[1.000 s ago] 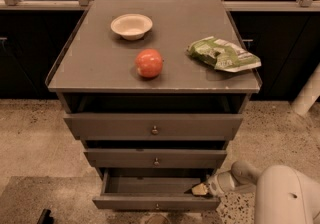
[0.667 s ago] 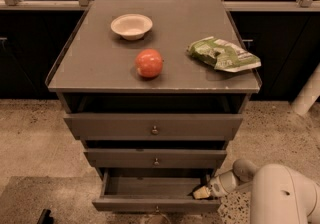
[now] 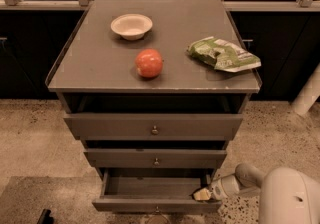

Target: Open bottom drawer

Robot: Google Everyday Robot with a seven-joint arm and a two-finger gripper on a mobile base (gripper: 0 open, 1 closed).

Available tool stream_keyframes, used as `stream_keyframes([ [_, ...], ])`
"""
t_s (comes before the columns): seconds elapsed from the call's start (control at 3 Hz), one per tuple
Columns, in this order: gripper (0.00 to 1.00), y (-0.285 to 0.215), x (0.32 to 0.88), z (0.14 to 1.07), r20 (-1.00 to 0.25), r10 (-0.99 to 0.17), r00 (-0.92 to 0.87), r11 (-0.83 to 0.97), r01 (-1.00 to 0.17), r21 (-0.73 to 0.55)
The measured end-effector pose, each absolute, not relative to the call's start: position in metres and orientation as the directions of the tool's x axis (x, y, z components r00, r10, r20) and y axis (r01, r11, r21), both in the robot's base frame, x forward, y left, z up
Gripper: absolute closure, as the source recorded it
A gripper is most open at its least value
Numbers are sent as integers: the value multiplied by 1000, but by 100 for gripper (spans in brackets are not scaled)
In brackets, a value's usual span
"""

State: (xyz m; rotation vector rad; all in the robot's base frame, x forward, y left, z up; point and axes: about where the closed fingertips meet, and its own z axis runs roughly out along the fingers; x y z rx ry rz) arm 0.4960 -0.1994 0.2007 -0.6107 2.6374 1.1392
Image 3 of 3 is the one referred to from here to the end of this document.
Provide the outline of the round robot base part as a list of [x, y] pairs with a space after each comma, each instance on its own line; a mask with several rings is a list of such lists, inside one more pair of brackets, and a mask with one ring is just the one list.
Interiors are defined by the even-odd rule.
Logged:
[[171, 224], [171, 222], [164, 215], [155, 214], [149, 217], [145, 224]]

